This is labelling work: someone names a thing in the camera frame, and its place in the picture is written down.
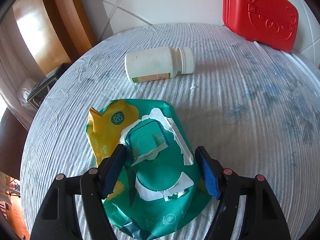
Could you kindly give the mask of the red bear carry case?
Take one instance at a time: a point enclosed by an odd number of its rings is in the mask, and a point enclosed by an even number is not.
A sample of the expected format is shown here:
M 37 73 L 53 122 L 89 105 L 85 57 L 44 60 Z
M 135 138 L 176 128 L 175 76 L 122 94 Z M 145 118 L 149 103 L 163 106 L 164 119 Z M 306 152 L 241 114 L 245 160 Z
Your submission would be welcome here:
M 223 0 L 226 27 L 248 41 L 289 53 L 296 40 L 298 11 L 288 0 Z

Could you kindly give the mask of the green yellow wet wipes pack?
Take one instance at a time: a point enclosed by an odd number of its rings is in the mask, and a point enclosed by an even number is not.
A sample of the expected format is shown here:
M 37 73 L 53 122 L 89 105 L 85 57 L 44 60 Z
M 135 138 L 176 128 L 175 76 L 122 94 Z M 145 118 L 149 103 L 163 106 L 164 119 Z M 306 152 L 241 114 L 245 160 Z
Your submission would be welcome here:
M 127 156 L 103 205 L 110 222 L 135 239 L 180 230 L 210 202 L 191 146 L 173 106 L 120 99 L 89 110 L 86 133 L 97 163 L 116 146 Z

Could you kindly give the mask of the white pill bottle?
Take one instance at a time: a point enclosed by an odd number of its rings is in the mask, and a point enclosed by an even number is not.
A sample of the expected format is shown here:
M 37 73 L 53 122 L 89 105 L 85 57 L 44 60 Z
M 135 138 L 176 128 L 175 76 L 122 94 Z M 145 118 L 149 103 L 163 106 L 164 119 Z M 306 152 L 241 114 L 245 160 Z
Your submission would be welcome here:
M 124 64 L 132 83 L 169 79 L 195 71 L 195 57 L 189 47 L 159 47 L 127 53 Z

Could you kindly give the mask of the dark box beside bed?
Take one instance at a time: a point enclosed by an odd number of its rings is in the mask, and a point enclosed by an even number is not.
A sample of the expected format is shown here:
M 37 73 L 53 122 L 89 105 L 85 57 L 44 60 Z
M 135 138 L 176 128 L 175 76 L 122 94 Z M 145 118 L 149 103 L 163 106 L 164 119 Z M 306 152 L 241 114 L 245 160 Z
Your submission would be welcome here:
M 63 63 L 57 66 L 31 90 L 27 101 L 34 109 L 39 109 L 40 105 L 43 103 L 45 97 L 48 95 L 52 87 L 70 66 L 70 63 Z

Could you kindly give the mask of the patterned white bed cover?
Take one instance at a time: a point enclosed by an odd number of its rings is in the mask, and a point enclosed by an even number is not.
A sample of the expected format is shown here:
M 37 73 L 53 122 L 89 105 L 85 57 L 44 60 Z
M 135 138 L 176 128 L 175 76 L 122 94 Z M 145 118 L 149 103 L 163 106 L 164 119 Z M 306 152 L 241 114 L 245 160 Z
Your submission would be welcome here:
M 188 47 L 195 72 L 131 83 L 125 55 Z M 21 163 L 24 220 L 33 228 L 55 177 L 84 174 L 97 162 L 86 128 L 89 110 L 140 99 L 180 129 L 191 151 L 203 146 L 240 176 L 262 174 L 292 239 L 319 211 L 319 69 L 296 52 L 245 41 L 226 27 L 163 24 L 123 31 L 78 59 L 45 97 Z

